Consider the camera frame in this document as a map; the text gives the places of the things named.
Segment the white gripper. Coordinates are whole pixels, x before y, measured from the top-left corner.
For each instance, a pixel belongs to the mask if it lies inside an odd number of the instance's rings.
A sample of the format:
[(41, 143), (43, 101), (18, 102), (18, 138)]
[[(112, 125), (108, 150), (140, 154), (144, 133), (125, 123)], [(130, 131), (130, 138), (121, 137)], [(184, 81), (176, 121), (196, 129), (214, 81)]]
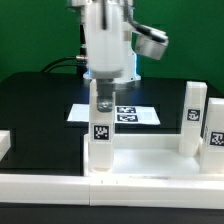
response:
[(109, 0), (89, 2), (85, 7), (85, 35), (88, 68), (97, 84), (97, 109), (111, 112), (113, 84), (106, 79), (119, 78), (124, 69), (123, 11)]

